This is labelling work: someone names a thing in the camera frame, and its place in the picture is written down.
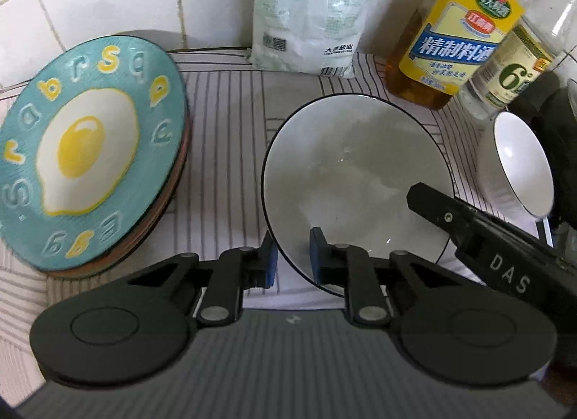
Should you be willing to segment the white black-rimmed small bowl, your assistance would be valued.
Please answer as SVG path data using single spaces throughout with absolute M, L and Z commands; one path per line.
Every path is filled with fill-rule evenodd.
M 476 177 L 485 200 L 511 221 L 538 221 L 552 211 L 555 188 L 545 151 L 511 112 L 498 113 L 482 133 Z

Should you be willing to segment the white black-rimmed large bowl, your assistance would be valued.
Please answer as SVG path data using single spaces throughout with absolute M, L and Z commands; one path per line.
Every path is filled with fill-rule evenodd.
M 387 101 L 340 93 L 304 104 L 275 132 L 262 166 L 261 202 L 280 253 L 313 283 L 315 226 L 328 242 L 359 246 L 372 257 L 406 250 L 438 263 L 449 236 L 409 209 L 407 194 L 417 183 L 454 194 L 432 133 Z

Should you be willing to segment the blue fried egg plate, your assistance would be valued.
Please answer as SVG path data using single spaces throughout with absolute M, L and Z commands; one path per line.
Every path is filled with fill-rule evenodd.
M 186 159 L 184 80 L 153 42 L 69 49 L 22 90 L 1 126 L 1 238 L 56 277 L 122 261 L 168 205 Z

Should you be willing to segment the striped table mat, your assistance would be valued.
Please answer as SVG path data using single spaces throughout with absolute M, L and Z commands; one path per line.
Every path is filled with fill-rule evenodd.
M 195 377 L 183 365 L 135 389 L 68 389 L 46 383 L 27 343 L 32 321 L 46 307 L 96 288 L 182 251 L 212 258 L 265 231 L 260 175 L 267 145 L 283 120 L 311 99 L 358 92 L 390 99 L 383 63 L 359 54 L 351 80 L 250 69 L 238 51 L 179 54 L 193 117 L 192 147 L 176 192 L 159 226 L 125 262 L 81 281 L 59 281 L 1 253 L 1 393 L 26 418 L 559 418 L 566 410 L 537 383 L 497 392 L 453 388 L 428 379 L 389 348 L 373 351 L 365 337 L 358 379 L 338 382 L 338 367 L 315 380 L 327 388 L 325 405 L 305 385 L 290 386 L 304 354 L 321 347 L 285 326 L 270 346 L 242 357 L 239 342 L 224 335 L 218 346 L 232 354 L 231 372 Z M 304 354 L 282 360 L 280 351 Z

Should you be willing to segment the white vinegar bottle yellow cap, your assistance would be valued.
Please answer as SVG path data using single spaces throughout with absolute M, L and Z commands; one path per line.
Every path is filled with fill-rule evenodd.
M 461 88 L 460 104 L 480 122 L 506 109 L 563 51 L 575 20 L 576 0 L 533 0 Z

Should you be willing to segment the cooking wine bottle yellow label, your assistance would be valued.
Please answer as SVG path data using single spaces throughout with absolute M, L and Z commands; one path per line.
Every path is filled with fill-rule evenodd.
M 422 0 L 385 59 L 393 96 L 439 110 L 497 49 L 530 0 Z

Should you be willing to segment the white salt bag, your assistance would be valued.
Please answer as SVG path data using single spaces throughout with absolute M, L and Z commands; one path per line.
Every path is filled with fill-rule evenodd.
M 250 62 L 259 70 L 352 78 L 369 0 L 254 0 Z

